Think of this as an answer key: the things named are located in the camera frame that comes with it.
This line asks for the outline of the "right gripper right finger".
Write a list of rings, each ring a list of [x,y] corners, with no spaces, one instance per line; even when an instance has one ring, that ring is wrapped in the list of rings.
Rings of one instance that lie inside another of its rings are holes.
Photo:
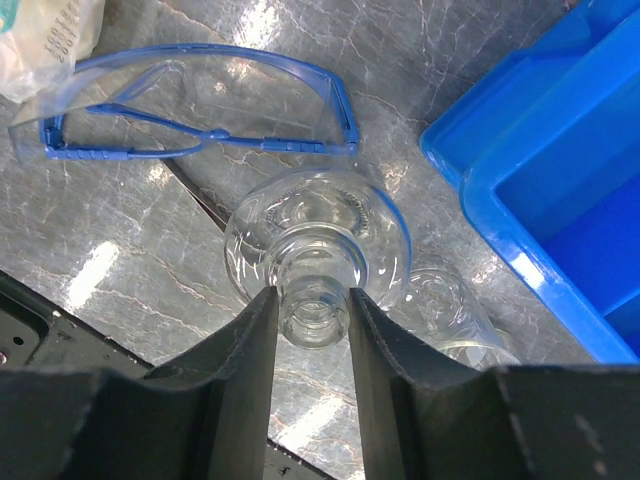
[[[349,293],[369,479],[635,479],[635,365],[471,369]]]

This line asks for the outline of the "blue plastic divided bin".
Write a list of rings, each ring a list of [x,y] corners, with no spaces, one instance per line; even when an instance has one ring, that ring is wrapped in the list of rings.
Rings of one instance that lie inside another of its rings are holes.
[[[638,362],[637,2],[581,2],[420,147],[469,223],[596,361]]]

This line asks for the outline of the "clear glass funnel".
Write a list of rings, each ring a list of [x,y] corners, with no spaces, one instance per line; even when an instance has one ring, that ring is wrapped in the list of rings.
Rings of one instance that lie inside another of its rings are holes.
[[[255,187],[225,229],[228,277],[245,300],[273,286],[279,331],[292,344],[339,342],[352,288],[383,310],[404,294],[411,239],[388,195],[348,170],[291,170]]]

